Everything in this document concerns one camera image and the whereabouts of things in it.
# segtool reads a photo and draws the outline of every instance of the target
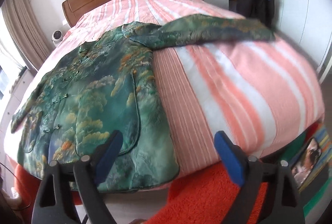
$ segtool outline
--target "jacket sleeve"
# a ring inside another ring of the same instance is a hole
[[[193,44],[199,45],[216,40],[270,41],[275,39],[273,32],[258,20],[225,19],[202,14],[173,20],[158,29],[152,30],[150,33],[147,33],[146,30],[142,30],[142,32],[144,32],[142,35],[131,34],[125,37],[152,50]]]
[[[40,95],[41,89],[45,85],[47,79],[51,75],[52,71],[46,73],[41,79],[40,83],[37,85],[36,89],[33,90],[28,100],[24,103],[23,107],[13,115],[12,123],[11,123],[11,133],[14,133],[18,126],[23,122],[25,116],[29,113],[35,101]]]

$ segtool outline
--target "blue clamp pad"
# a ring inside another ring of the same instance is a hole
[[[232,182],[242,187],[248,172],[248,160],[242,149],[234,145],[224,131],[215,134],[215,149]]]
[[[121,150],[123,143],[122,133],[118,130],[114,131],[108,140],[102,145],[105,148],[105,153],[100,157],[96,164],[94,182],[98,186],[105,182],[110,170]]]

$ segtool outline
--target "photo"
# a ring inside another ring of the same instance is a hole
[[[298,162],[292,168],[292,174],[295,178],[298,188],[303,184],[310,172],[313,170],[317,163],[321,149],[315,139],[312,139],[307,149],[302,153]]]

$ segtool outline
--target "green jacket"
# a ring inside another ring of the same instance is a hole
[[[123,146],[100,191],[131,191],[174,179],[179,165],[152,71],[152,51],[214,40],[273,40],[254,20],[205,15],[164,26],[132,22],[85,42],[47,73],[11,131],[26,118],[18,162],[42,178],[47,164],[92,154],[113,130]]]

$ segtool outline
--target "colorful striped fabric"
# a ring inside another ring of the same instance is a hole
[[[322,154],[319,157],[318,162],[316,163],[314,169],[308,176],[308,178],[304,181],[303,185],[300,187],[299,191],[303,191],[311,182],[312,180],[318,175],[318,173],[324,168],[324,166],[329,163],[329,161],[332,159],[332,143],[329,137],[329,134],[326,131],[326,127],[324,124],[320,124],[315,131],[315,133],[312,136],[315,138],[315,140],[318,142],[319,147],[322,150]],[[308,142],[304,144],[301,150],[298,151],[298,153],[292,157],[292,159],[289,161],[289,165],[293,166],[303,150],[308,146]],[[331,167],[329,168],[330,170],[330,177],[332,176],[332,169]]]
[[[53,51],[22,103],[60,58],[103,32],[132,21],[165,24],[190,14],[243,18],[202,0],[112,0],[85,14]],[[321,90],[308,62],[285,41],[206,43],[154,52],[153,68],[180,176],[219,161],[214,134],[224,130],[248,154],[270,154],[324,114]],[[7,132],[13,159],[22,135]]]

